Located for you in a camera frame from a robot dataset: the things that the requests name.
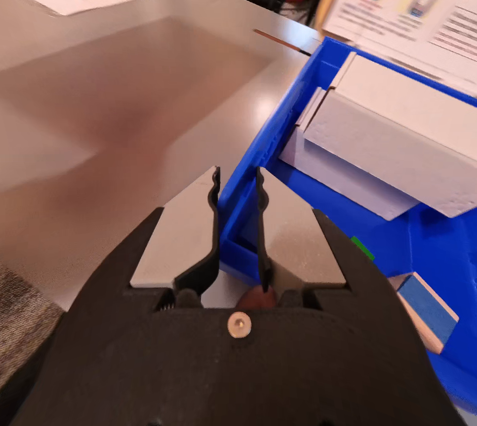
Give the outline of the green cube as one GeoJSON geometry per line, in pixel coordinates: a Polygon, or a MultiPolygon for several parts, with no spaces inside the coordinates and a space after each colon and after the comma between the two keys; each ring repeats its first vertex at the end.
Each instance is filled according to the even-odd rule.
{"type": "Polygon", "coordinates": [[[372,252],[356,237],[353,236],[350,240],[371,260],[374,261],[375,256],[372,252]]]}

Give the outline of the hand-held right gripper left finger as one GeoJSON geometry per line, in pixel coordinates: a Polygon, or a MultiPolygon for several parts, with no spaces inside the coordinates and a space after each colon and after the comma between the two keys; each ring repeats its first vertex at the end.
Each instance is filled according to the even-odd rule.
{"type": "Polygon", "coordinates": [[[220,167],[212,166],[165,204],[130,280],[133,288],[191,289],[201,296],[219,271],[220,167]]]}

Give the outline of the blue-faced wooden cube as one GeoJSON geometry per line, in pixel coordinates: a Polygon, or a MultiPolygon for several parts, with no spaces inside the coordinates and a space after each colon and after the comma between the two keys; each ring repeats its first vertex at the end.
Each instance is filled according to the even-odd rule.
{"type": "Polygon", "coordinates": [[[417,273],[389,277],[426,349],[441,354],[459,323],[459,316],[417,273]]]}

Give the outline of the grey knit clothing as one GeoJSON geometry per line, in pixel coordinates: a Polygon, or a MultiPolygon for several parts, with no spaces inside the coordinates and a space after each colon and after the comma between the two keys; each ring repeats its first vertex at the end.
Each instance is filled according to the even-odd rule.
{"type": "Polygon", "coordinates": [[[0,267],[0,386],[50,339],[65,311],[9,268],[0,267]]]}

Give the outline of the printed instruction board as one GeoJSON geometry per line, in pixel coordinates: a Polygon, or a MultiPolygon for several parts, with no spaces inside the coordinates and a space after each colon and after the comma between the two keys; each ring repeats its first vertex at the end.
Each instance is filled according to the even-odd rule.
{"type": "Polygon", "coordinates": [[[323,0],[323,35],[476,97],[477,0],[323,0]]]}

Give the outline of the white cardboard mailer box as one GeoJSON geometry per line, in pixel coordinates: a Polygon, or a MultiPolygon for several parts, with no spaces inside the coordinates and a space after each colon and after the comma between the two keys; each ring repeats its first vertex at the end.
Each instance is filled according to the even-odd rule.
{"type": "Polygon", "coordinates": [[[477,205],[477,110],[349,53],[304,138],[440,214],[477,205]]]}
{"type": "Polygon", "coordinates": [[[294,127],[279,158],[387,221],[419,204],[403,191],[306,140],[299,126],[294,127]]]}

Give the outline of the blue plastic bin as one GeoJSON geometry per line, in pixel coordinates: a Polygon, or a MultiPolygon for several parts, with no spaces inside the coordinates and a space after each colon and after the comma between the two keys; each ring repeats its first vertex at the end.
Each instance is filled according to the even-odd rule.
{"type": "Polygon", "coordinates": [[[278,160],[295,122],[317,88],[327,89],[349,53],[371,61],[476,107],[476,99],[362,50],[325,37],[276,110],[238,163],[218,199],[220,260],[241,280],[259,281],[258,166],[326,214],[348,237],[374,255],[383,274],[415,271],[459,316],[440,355],[429,353],[451,400],[476,414],[477,405],[477,217],[476,209],[453,219],[418,204],[409,214],[385,221],[317,180],[278,160]]]}

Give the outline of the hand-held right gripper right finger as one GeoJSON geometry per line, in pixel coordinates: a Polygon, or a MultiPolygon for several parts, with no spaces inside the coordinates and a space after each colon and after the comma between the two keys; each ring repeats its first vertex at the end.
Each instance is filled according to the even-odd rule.
{"type": "Polygon", "coordinates": [[[345,277],[312,206],[264,167],[257,167],[256,191],[263,291],[343,288],[345,277]]]}

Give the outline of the person's right hand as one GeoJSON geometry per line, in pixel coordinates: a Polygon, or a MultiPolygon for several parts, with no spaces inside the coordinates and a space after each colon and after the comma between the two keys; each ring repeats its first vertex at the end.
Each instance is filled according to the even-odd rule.
{"type": "Polygon", "coordinates": [[[267,291],[264,291],[262,286],[255,286],[243,293],[236,304],[236,309],[262,310],[274,308],[276,305],[277,296],[271,286],[267,291]]]}

